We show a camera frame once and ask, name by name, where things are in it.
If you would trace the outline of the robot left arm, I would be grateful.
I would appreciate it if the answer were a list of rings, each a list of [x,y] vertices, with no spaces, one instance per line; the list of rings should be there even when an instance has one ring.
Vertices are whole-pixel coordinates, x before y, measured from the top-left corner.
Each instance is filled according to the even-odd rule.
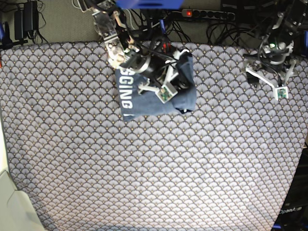
[[[294,73],[295,59],[291,59],[287,65],[289,68],[283,72],[285,61],[293,52],[294,39],[297,30],[307,16],[308,2],[306,0],[295,0],[285,12],[277,13],[277,19],[264,36],[258,52],[254,55],[245,54],[249,61],[259,61],[262,69],[277,76],[277,83],[274,84],[269,79],[261,75],[255,66],[247,64],[245,71],[249,79],[256,78],[262,80],[274,90],[286,89],[290,76]]]

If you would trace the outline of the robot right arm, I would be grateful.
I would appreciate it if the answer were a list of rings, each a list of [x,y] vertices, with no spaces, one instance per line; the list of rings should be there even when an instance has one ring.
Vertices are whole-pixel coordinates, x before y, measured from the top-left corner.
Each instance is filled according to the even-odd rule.
[[[171,46],[164,33],[153,37],[148,47],[141,44],[127,25],[126,16],[111,0],[80,0],[83,11],[92,10],[94,25],[108,51],[109,63],[115,69],[131,71],[145,78],[150,86],[159,89],[168,84],[176,90],[188,89],[191,84],[181,67],[188,52],[180,53]]]

